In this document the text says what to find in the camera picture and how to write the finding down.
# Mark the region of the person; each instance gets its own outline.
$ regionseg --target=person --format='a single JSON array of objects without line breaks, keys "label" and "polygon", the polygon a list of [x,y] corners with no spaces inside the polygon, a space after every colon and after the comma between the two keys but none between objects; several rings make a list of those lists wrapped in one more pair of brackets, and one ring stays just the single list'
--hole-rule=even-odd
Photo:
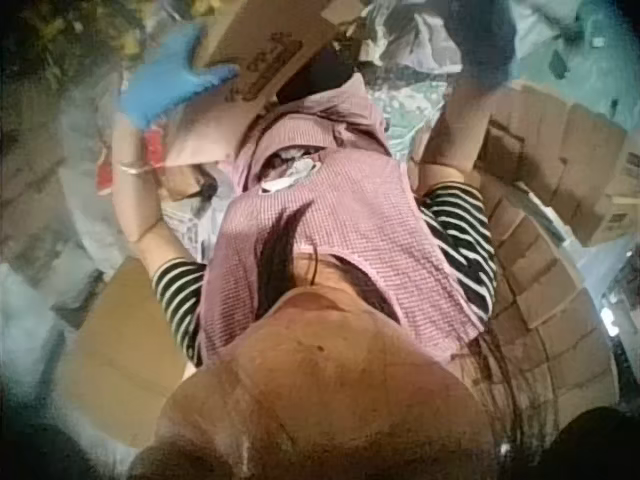
[{"label": "person", "polygon": [[[496,285],[482,198],[466,179],[515,33],[505,2],[484,3],[493,10],[445,18],[465,70],[415,191],[362,77],[325,49],[248,135],[231,172],[239,195],[207,265],[162,219],[142,131],[237,67],[193,72],[200,29],[189,25],[133,75],[114,129],[113,202],[198,370],[168,399],[131,478],[505,471],[492,412],[447,368],[488,328]],[[474,31],[500,41],[473,41]]]}]

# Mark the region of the black and white striped sleeve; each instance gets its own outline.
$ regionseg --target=black and white striped sleeve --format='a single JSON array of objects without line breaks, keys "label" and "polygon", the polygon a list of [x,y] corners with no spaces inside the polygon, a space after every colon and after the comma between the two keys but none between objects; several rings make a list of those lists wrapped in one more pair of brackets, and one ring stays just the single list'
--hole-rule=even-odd
[{"label": "black and white striped sleeve", "polygon": [[486,321],[495,299],[496,265],[482,196],[469,185],[448,182],[418,199],[418,207],[471,309]]},{"label": "black and white striped sleeve", "polygon": [[160,267],[151,280],[171,326],[173,337],[196,367],[202,364],[197,345],[200,331],[197,310],[205,270],[206,265],[202,263],[176,258]]}]

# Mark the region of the bracelet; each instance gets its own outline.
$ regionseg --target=bracelet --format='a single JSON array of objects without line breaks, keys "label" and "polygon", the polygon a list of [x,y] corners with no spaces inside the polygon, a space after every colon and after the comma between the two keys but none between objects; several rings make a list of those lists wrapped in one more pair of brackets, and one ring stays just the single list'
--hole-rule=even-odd
[{"label": "bracelet", "polygon": [[148,171],[153,170],[155,167],[153,165],[142,165],[141,167],[129,167],[127,165],[123,165],[121,163],[118,163],[118,167],[120,167],[120,169],[123,172],[127,172],[131,175],[140,175],[141,173],[145,173]]}]

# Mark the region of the hair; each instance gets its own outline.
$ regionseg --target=hair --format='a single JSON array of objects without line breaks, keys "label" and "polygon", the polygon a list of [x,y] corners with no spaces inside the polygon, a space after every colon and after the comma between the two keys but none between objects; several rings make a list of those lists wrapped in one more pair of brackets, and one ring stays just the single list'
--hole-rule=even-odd
[{"label": "hair", "polygon": [[[256,245],[258,305],[255,321],[264,317],[285,293],[298,286],[293,273],[295,237],[298,226],[310,207],[311,203],[307,203],[293,212],[281,212],[263,235],[262,241],[258,241]],[[318,268],[318,253],[315,248],[314,254],[315,271],[310,285],[314,284]],[[391,303],[375,283],[357,266],[342,259],[337,260],[341,272],[358,296],[372,308],[398,322]],[[491,388],[476,385],[479,388],[475,389],[492,420],[499,464],[498,478],[523,478],[539,458],[546,438],[547,419],[543,417],[544,409],[539,408],[533,414],[525,414],[523,408],[526,403],[534,403],[537,397],[535,388],[524,376],[518,374],[515,366],[510,365],[491,323],[485,325],[485,331],[467,344],[467,349],[484,380],[492,379],[491,365],[494,365],[496,375],[503,379],[505,385],[506,405],[500,404]]]}]

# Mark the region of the rubber glove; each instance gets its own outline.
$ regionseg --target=rubber glove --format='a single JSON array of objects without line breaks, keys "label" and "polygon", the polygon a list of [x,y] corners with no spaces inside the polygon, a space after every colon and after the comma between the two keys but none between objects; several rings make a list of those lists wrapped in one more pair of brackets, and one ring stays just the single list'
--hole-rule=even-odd
[{"label": "rubber glove", "polygon": [[494,89],[509,80],[516,26],[510,0],[435,0],[462,56],[462,73]]},{"label": "rubber glove", "polygon": [[153,60],[140,66],[120,97],[120,111],[136,128],[146,130],[163,113],[204,90],[222,85],[238,73],[236,65],[194,72],[190,62],[202,25],[188,24],[169,36]]}]

